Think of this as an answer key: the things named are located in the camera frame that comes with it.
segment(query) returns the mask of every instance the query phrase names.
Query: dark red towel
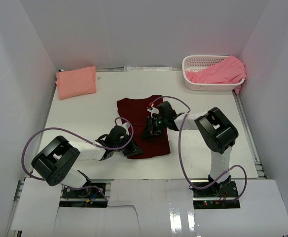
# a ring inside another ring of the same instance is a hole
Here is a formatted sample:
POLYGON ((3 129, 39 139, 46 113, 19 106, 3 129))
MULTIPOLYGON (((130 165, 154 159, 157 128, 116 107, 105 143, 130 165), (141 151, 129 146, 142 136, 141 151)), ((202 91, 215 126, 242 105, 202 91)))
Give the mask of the dark red towel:
MULTIPOLYGON (((146 118, 150 115, 147 111, 147 107, 154 99, 161 95, 152 95, 146 99, 129 99, 124 98, 117 101, 118 113, 121 117, 126 118, 132 124, 134 128, 133 139, 137 145, 144 151, 143 154, 128 157, 129 159, 145 159, 157 156, 164 156, 170 154, 167 129, 163 129, 162 134, 158 137, 149 139, 141 139, 146 126, 146 118)), ((163 99, 159 99, 155 102, 154 107, 163 102, 163 99)))

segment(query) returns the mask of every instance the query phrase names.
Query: white table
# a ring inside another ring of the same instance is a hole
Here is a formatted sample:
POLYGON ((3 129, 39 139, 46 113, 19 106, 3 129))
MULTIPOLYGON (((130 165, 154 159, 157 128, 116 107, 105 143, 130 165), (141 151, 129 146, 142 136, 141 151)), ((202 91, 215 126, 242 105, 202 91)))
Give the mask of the white table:
MULTIPOLYGON (((61 127, 87 139, 95 140, 114 126, 116 101, 125 97, 147 98, 153 94, 175 96, 191 107, 192 113, 220 108, 236 126, 239 137, 233 147, 230 165, 243 166, 249 178, 257 178, 251 150, 232 92, 192 91, 185 87, 182 72, 110 72, 97 73, 97 93, 59 100, 56 90, 46 127, 61 127)), ((180 102, 169 99, 173 108, 185 112, 180 102)), ((42 150, 52 139, 63 135, 71 141, 80 141, 67 133, 47 131, 40 145, 42 150)), ((91 179, 182 179, 178 158, 178 132, 168 131, 171 153, 167 156, 142 160, 127 159, 121 153, 105 161, 78 161, 74 164, 91 179)), ((191 179, 206 179, 211 167, 211 153, 198 131, 182 134, 182 158, 191 179)), ((240 169, 231 171, 233 178, 243 178, 240 169)))

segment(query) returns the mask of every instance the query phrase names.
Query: pink towel in basket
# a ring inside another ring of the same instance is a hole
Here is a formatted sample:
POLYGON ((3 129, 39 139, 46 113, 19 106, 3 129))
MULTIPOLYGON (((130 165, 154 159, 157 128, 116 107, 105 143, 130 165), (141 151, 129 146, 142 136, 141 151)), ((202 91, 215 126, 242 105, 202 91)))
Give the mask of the pink towel in basket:
POLYGON ((56 74, 59 99, 96 93, 96 68, 87 67, 56 74))
MULTIPOLYGON (((247 79, 244 64, 234 56, 229 56, 199 72, 185 71, 185 75, 193 83, 206 84, 237 84, 243 78, 247 79)), ((235 93, 239 94, 240 90, 241 86, 238 85, 235 88, 235 93)))

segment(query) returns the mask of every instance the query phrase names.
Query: gray wall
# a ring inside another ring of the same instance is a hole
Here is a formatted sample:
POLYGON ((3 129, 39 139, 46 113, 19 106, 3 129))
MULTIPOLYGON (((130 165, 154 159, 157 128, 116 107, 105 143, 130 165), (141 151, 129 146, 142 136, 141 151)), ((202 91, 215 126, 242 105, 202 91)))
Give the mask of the gray wall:
POLYGON ((238 56, 268 0, 20 0, 58 69, 238 56))
POLYGON ((288 212, 288 1, 269 1, 240 58, 249 77, 241 101, 262 165, 288 212))
POLYGON ((42 127, 54 76, 55 67, 19 0, 0 0, 0 237, 24 177, 21 151, 42 127))

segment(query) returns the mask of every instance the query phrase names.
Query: pink folded towel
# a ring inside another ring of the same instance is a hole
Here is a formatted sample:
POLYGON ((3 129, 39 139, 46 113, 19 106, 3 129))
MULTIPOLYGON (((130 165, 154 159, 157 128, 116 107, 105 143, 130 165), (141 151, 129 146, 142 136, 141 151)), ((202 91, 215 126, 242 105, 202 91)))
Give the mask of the pink folded towel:
MULTIPOLYGON (((206 84, 237 84, 243 78, 247 79, 244 64, 234 56, 229 56, 199 72, 185 71, 185 75, 193 83, 206 84)), ((240 89, 241 86, 238 85, 235 88, 235 93, 239 94, 240 89)))
POLYGON ((87 67, 56 74, 59 99, 96 93, 96 68, 87 67))

